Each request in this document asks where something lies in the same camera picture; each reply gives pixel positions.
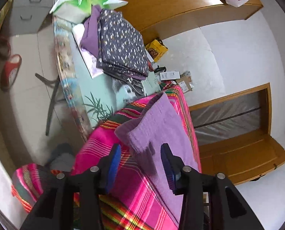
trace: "tabletop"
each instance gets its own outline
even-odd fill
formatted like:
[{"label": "tabletop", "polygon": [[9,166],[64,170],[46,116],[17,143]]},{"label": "tabletop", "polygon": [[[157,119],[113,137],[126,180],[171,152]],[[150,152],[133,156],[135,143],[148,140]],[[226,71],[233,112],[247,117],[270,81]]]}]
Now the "tabletop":
[{"label": "tabletop", "polygon": [[61,85],[75,123],[86,141],[93,129],[127,104],[160,91],[153,72],[142,81],[144,95],[106,74],[91,78],[72,34],[75,24],[53,16]]}]

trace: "colorful woven fabric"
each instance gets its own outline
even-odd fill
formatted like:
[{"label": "colorful woven fabric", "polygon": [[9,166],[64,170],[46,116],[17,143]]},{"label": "colorful woven fabric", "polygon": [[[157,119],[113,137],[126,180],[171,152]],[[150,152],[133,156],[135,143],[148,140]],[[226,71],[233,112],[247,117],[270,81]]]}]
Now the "colorful woven fabric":
[{"label": "colorful woven fabric", "polygon": [[[197,139],[183,92],[178,85],[172,86],[164,92],[182,120],[184,130],[192,143],[194,158],[201,172]],[[101,157],[109,154],[113,144],[121,145],[121,161],[114,187],[109,195],[99,196],[105,229],[176,230],[178,228],[160,204],[150,182],[130,156],[129,148],[123,145],[114,134],[118,125],[138,117],[152,97],[154,95],[131,103],[96,128],[76,156],[72,175],[83,173],[91,166],[96,165]],[[13,195],[21,201],[27,212],[31,210],[43,191],[42,186],[45,185],[42,181],[45,178],[40,167],[35,164],[22,167],[16,171],[13,177]],[[76,194],[75,213],[79,204],[78,200]],[[75,219],[74,225],[79,228],[79,220]]]}]

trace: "metal screw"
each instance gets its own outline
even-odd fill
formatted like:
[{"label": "metal screw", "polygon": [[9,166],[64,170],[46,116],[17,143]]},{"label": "metal screw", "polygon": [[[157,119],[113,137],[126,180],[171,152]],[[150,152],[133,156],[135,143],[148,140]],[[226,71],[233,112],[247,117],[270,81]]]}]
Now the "metal screw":
[{"label": "metal screw", "polygon": [[92,166],[91,168],[90,168],[90,171],[91,172],[97,172],[99,170],[99,167],[98,166]]},{"label": "metal screw", "polygon": [[64,177],[65,177],[64,173],[58,173],[57,176],[56,176],[56,178],[59,179],[59,180],[64,178]]},{"label": "metal screw", "polygon": [[226,178],[226,176],[223,174],[223,173],[218,173],[217,174],[217,177],[219,178],[219,179],[225,179]]},{"label": "metal screw", "polygon": [[184,166],[183,167],[184,172],[190,172],[191,170],[192,170],[192,168],[190,166]]}]

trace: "white box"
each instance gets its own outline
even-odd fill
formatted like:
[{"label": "white box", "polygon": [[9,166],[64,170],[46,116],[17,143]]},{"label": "white box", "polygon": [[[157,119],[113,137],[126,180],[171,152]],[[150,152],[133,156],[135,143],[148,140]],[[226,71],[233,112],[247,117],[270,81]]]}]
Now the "white box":
[{"label": "white box", "polygon": [[171,79],[179,79],[179,78],[180,78],[180,72],[177,72],[177,71],[160,73],[161,80],[171,80]]}]

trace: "yellow snack bag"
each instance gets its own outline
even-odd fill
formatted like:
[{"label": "yellow snack bag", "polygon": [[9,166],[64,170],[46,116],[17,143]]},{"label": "yellow snack bag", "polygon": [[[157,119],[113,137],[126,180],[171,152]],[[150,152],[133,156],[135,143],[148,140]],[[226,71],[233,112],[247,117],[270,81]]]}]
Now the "yellow snack bag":
[{"label": "yellow snack bag", "polygon": [[157,62],[163,54],[168,51],[168,48],[164,46],[163,42],[159,38],[157,38],[146,45],[146,50],[154,59],[154,62]]}]

